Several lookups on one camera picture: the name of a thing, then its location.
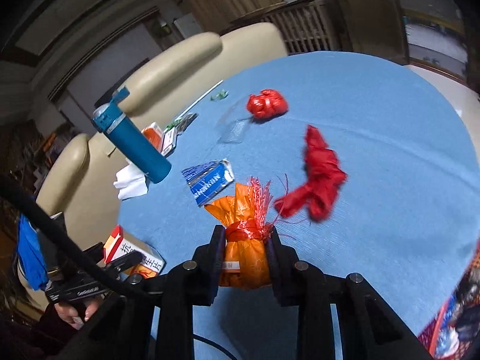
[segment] person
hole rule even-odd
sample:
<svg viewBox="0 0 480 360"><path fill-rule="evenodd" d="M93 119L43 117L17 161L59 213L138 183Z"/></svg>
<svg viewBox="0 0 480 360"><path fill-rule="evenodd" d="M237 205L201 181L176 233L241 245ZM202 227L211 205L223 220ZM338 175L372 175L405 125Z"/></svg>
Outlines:
<svg viewBox="0 0 480 360"><path fill-rule="evenodd" d="M85 322L101 306L101 297L88 298ZM49 304L40 321L31 328L6 319L0 314L0 353L2 360L48 360L57 355L81 329L78 311L68 303Z"/></svg>

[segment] red cloth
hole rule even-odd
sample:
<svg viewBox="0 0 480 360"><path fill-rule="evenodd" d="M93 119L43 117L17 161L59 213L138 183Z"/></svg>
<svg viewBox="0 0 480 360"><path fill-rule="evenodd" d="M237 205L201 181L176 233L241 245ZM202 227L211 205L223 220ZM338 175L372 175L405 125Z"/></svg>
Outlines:
<svg viewBox="0 0 480 360"><path fill-rule="evenodd" d="M264 89L260 95L250 95L247 110L257 119L269 119L275 115L285 114L289 104L284 97L273 89Z"/></svg>
<svg viewBox="0 0 480 360"><path fill-rule="evenodd" d="M337 155L322 135L313 126L308 126L305 165L308 181L296 190L276 199L274 207L283 217L289 217L308 204L310 216L319 221L328 218L337 198L338 188L347 179L347 174L338 167Z"/></svg>

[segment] black cable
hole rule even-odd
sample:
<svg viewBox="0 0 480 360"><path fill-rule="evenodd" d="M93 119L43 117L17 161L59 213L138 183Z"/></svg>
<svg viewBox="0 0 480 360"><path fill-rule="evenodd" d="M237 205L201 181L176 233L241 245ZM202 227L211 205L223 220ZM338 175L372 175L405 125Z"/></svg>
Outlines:
<svg viewBox="0 0 480 360"><path fill-rule="evenodd" d="M135 287L110 277L64 233L57 224L32 200L20 186L5 175L0 175L0 196L18 208L59 250L69 256L78 267L92 278L98 280L111 290L128 298L154 303L154 297Z"/></svg>
<svg viewBox="0 0 480 360"><path fill-rule="evenodd" d="M216 342L210 341L208 338L202 337L201 335L194 334L193 339L204 342L205 344L210 345L211 347L217 348L220 352L224 353L231 360L237 360L237 358L234 355L232 355L229 351L227 351L222 345L219 345Z"/></svg>

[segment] white floor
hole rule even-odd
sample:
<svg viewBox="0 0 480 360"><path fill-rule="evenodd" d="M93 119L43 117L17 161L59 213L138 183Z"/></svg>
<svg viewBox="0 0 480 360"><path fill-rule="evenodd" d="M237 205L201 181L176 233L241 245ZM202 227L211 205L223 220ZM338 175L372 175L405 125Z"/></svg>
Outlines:
<svg viewBox="0 0 480 360"><path fill-rule="evenodd" d="M480 102L479 95L445 76L421 67L408 65L411 71L423 77L450 102L462 119L472 139L477 159L480 162Z"/></svg>

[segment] table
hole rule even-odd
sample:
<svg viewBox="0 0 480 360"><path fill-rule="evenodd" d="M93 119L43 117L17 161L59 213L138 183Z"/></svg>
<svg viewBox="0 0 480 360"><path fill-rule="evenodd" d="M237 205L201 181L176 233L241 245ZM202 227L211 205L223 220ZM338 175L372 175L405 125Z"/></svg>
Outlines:
<svg viewBox="0 0 480 360"><path fill-rule="evenodd" d="M279 90L285 115L251 125L240 144L218 143L215 124L250 93ZM312 52L247 69L193 108L172 171L147 195L125 200L118 222L165 258L164 273L206 244L217 220L198 208L180 171L231 161L238 182L272 181L274 197L303 184L304 134L319 128L348 174L331 217L306 212L277 223L286 245L325 273L360 272L418 334L451 294L473 255L480 224L480 175L470 137L445 98L407 68L369 55ZM233 195L230 185L222 195ZM276 212L270 210L272 219ZM240 359L293 359L297 310L280 308L271 288L220 288L212 307L195 307L194 332ZM198 359L225 359L195 342Z"/></svg>

